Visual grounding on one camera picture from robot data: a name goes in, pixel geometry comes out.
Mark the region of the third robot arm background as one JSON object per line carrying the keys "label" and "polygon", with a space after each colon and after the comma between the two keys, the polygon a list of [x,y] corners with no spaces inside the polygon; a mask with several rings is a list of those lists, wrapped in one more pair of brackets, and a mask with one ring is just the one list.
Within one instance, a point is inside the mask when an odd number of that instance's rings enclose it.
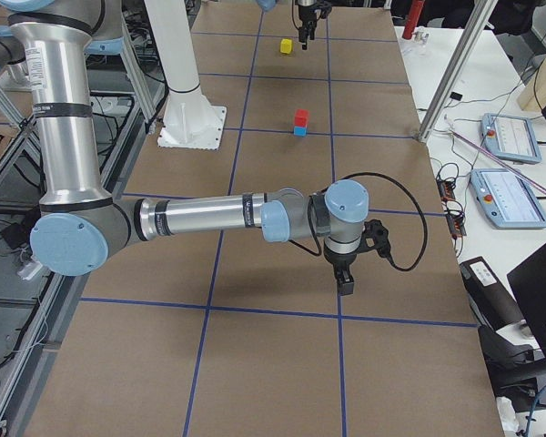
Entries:
{"label": "third robot arm background", "polygon": [[17,83],[28,79],[24,45],[8,25],[0,25],[0,72],[4,69]]}

